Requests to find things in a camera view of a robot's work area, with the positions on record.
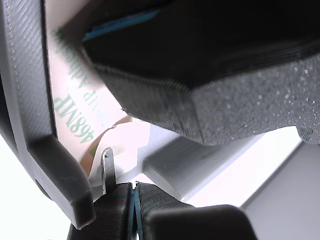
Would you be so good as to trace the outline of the padded gripper finger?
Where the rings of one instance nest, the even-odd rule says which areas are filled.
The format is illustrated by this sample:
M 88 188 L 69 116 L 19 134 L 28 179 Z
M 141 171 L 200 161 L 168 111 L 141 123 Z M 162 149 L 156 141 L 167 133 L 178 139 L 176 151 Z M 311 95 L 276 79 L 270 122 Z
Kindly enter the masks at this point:
M 137 233 L 141 240 L 255 240 L 252 224 L 228 204 L 194 207 L 154 184 L 135 187 Z

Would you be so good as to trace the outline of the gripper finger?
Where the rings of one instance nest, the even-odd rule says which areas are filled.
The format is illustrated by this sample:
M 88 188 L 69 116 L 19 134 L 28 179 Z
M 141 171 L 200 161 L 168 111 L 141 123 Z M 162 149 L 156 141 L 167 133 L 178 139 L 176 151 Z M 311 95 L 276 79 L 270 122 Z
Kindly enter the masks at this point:
M 83 51 L 129 115 L 206 145 L 320 142 L 317 0 L 105 0 Z

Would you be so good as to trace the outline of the bladed gripper finger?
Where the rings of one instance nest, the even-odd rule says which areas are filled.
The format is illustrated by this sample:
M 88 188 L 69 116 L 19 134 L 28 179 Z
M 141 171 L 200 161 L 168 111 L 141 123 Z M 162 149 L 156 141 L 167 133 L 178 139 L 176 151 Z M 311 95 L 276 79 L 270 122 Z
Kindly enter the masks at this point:
M 101 155 L 102 196 L 93 203 L 95 220 L 78 230 L 71 226 L 69 240 L 131 240 L 134 224 L 132 183 L 116 183 L 112 148 Z

